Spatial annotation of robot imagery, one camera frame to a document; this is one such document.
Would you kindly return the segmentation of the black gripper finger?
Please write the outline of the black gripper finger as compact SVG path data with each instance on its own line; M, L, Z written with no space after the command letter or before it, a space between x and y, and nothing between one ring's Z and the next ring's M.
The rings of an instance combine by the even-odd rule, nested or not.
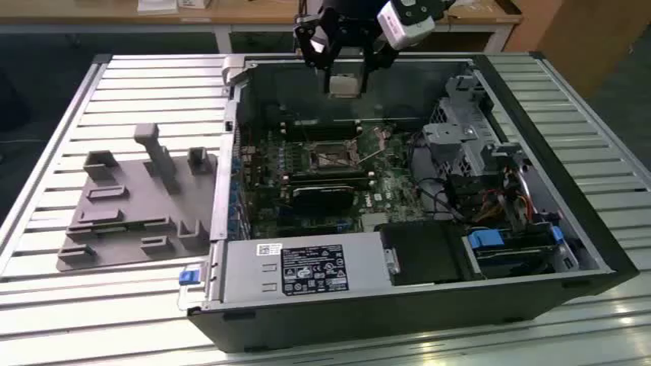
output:
M378 69L387 69L393 65L399 51L393 48L386 37L375 39L371 37L359 37L358 47L362 49L363 56L358 93L365 94L367 92L371 73Z
M330 92L333 64L341 52L337 42L338 13L333 7L321 7L317 14L307 14L299 7L295 16L294 36L309 67L323 71L323 93Z

